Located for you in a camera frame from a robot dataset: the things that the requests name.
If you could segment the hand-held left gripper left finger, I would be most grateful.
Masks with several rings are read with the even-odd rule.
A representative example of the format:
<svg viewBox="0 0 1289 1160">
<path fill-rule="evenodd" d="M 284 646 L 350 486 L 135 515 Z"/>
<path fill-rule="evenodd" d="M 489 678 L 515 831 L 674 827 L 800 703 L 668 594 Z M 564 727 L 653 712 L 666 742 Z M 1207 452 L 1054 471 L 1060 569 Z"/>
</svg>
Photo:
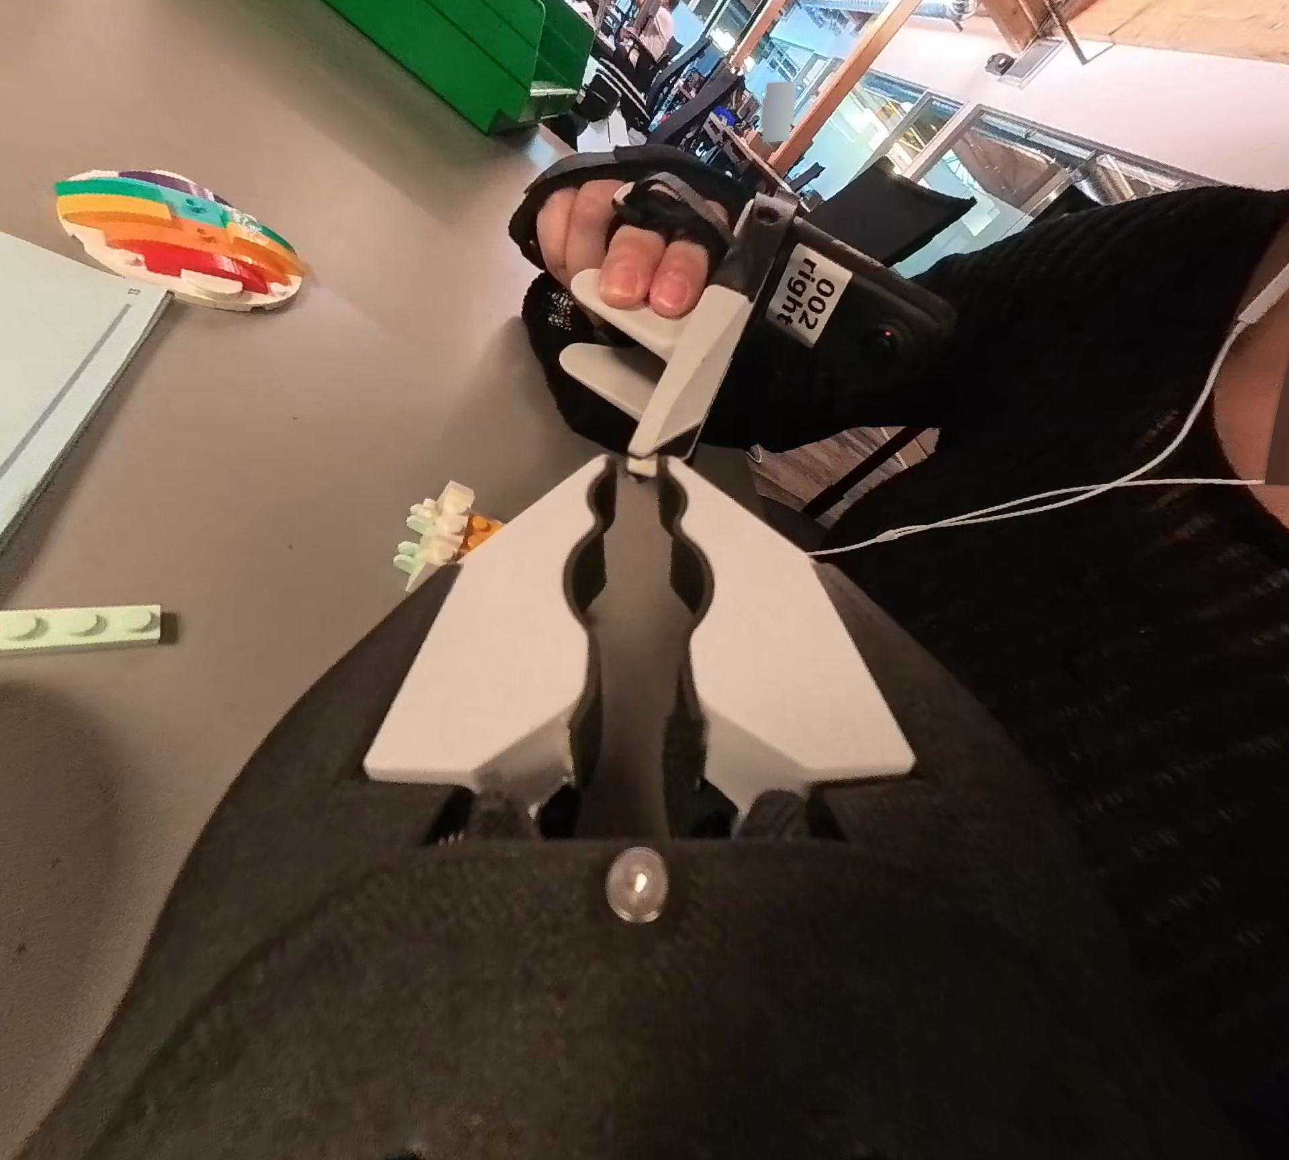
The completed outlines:
<svg viewBox="0 0 1289 1160">
<path fill-rule="evenodd" d="M 363 757 L 368 780 L 506 797 L 585 788 L 602 739 L 587 611 L 606 584 L 615 488 L 615 460 L 591 460 L 453 569 Z"/>
</svg>

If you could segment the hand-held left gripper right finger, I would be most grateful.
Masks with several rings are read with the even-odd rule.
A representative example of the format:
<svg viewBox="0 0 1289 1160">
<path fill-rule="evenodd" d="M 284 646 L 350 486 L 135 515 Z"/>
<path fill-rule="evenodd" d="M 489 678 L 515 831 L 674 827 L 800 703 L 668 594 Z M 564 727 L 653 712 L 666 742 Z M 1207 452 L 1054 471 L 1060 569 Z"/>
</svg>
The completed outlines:
<svg viewBox="0 0 1289 1160">
<path fill-rule="evenodd" d="M 670 590 L 689 614 L 662 739 L 668 816 L 900 780 L 915 756 L 815 562 L 676 460 L 657 473 Z"/>
</svg>

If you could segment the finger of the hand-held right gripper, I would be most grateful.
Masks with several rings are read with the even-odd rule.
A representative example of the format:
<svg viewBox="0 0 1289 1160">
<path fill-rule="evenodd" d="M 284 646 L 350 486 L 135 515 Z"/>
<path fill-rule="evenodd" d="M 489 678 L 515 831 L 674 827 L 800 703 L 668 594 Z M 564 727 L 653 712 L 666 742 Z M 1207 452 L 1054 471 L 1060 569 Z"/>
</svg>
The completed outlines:
<svg viewBox="0 0 1289 1160">
<path fill-rule="evenodd" d="M 723 383 L 749 317 L 751 304 L 743 294 L 713 283 L 683 319 L 629 315 L 629 338 L 659 360 L 662 371 L 670 371 L 670 379 L 719 375 Z M 629 456 L 644 456 L 644 407 L 636 419 Z"/>
<path fill-rule="evenodd" d="M 721 386 L 719 375 L 670 379 L 664 370 L 644 407 L 644 458 L 678 456 L 691 449 Z"/>
</svg>

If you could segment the small orange white lego assembly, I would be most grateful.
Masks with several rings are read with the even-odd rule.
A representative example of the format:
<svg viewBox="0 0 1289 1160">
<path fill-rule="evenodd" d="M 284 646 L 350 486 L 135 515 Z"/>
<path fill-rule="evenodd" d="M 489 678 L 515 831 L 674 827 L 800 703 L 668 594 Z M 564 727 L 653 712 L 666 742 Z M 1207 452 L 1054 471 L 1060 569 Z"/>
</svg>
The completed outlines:
<svg viewBox="0 0 1289 1160">
<path fill-rule="evenodd" d="M 453 481 L 436 498 L 412 505 L 404 520 L 410 537 L 397 545 L 393 556 L 393 569 L 404 579 L 402 592 L 412 594 L 438 571 L 459 564 L 502 526 L 478 513 L 474 490 Z"/>
</svg>

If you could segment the person's right forearm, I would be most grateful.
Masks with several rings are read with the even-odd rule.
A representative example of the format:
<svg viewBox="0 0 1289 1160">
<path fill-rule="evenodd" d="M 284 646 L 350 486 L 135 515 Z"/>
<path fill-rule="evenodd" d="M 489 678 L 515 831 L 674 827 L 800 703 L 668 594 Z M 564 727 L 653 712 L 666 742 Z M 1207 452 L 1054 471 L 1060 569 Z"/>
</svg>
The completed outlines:
<svg viewBox="0 0 1289 1160">
<path fill-rule="evenodd" d="M 955 315 L 934 452 L 988 505 L 1141 467 L 1194 403 L 1286 232 L 1286 193 L 1211 185 L 1036 223 L 913 277 Z"/>
</svg>

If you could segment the mint green lego plate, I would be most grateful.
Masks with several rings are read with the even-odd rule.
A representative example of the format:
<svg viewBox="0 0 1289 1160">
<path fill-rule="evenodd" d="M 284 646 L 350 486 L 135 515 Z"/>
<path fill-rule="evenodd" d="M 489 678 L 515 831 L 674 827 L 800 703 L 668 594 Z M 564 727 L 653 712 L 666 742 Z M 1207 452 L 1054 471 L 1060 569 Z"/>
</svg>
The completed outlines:
<svg viewBox="0 0 1289 1160">
<path fill-rule="evenodd" d="M 3 611 L 1 654 L 146 648 L 159 643 L 161 624 L 157 605 Z"/>
</svg>

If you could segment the round rainbow lego build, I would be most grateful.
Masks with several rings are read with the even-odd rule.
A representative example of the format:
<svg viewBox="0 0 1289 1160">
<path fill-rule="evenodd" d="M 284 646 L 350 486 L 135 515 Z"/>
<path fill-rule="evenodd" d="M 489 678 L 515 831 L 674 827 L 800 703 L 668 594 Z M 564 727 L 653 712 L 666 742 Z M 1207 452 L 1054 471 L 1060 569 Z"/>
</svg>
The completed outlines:
<svg viewBox="0 0 1289 1160">
<path fill-rule="evenodd" d="M 90 170 L 54 185 L 56 219 L 110 274 L 223 313 L 270 313 L 308 268 L 255 217 L 165 170 Z"/>
</svg>

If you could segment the person's right hand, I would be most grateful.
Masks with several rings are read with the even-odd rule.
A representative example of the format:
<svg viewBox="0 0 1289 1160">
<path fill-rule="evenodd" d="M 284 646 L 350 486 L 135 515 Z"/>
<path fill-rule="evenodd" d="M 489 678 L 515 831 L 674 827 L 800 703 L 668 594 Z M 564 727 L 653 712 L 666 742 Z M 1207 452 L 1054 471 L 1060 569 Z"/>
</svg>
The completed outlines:
<svg viewBox="0 0 1289 1160">
<path fill-rule="evenodd" d="M 563 289 L 583 272 L 598 274 L 604 306 L 678 319 L 693 311 L 710 277 L 706 251 L 615 225 L 617 181 L 595 181 L 549 194 L 536 215 L 536 247 L 546 274 Z"/>
</svg>

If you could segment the black office chair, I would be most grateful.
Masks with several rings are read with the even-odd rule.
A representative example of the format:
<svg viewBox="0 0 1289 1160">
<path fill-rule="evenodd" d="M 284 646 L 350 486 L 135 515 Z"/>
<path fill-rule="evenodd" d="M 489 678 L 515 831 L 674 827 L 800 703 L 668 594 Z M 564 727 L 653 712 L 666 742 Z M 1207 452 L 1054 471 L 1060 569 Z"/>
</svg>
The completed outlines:
<svg viewBox="0 0 1289 1160">
<path fill-rule="evenodd" d="M 924 249 L 973 206 L 973 198 L 911 183 L 879 159 L 804 219 L 849 249 L 892 268 Z"/>
</svg>

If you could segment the person's black clothing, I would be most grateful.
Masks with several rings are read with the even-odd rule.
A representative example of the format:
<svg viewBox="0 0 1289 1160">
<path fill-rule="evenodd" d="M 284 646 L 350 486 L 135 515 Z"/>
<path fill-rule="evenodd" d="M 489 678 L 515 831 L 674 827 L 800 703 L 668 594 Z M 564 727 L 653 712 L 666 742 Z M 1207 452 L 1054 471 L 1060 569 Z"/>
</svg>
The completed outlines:
<svg viewBox="0 0 1289 1160">
<path fill-rule="evenodd" d="M 830 554 L 1047 782 L 1183 1068 L 1286 1157 L 1286 530 L 1241 486 Z"/>
</svg>

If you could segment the light blue instruction booklet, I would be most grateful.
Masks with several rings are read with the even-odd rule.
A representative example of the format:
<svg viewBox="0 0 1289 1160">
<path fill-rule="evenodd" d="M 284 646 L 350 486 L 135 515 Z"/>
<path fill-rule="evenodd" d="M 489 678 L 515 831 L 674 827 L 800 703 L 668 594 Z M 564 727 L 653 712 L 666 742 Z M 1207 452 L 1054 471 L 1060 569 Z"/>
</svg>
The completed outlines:
<svg viewBox="0 0 1289 1160">
<path fill-rule="evenodd" d="M 1 234 L 1 543 L 169 304 L 163 289 Z"/>
</svg>

